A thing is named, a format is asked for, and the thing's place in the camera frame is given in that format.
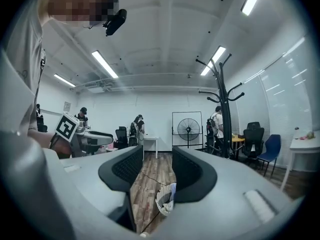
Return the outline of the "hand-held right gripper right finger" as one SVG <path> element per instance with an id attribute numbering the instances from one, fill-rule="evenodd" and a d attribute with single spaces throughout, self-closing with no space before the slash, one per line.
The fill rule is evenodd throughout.
<path id="1" fill-rule="evenodd" d="M 302 199 L 250 167 L 197 150 L 175 147 L 173 234 L 277 234 Z"/>

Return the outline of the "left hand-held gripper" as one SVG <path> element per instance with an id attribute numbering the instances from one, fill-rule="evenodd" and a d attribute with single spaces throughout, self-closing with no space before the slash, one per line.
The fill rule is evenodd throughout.
<path id="1" fill-rule="evenodd" d="M 114 141 L 112 134 L 93 131 L 91 126 L 84 126 L 83 121 L 68 112 L 64 112 L 60 117 L 51 139 L 51 149 L 60 139 L 70 144 L 71 157 L 93 156 L 100 146 L 109 145 Z"/>

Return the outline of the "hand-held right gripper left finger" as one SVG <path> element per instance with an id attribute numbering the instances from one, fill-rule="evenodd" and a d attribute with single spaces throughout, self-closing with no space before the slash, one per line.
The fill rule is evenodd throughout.
<path id="1" fill-rule="evenodd" d="M 143 167 L 143 148 L 64 159 L 64 170 L 84 198 L 104 216 L 135 232 L 131 187 Z"/>

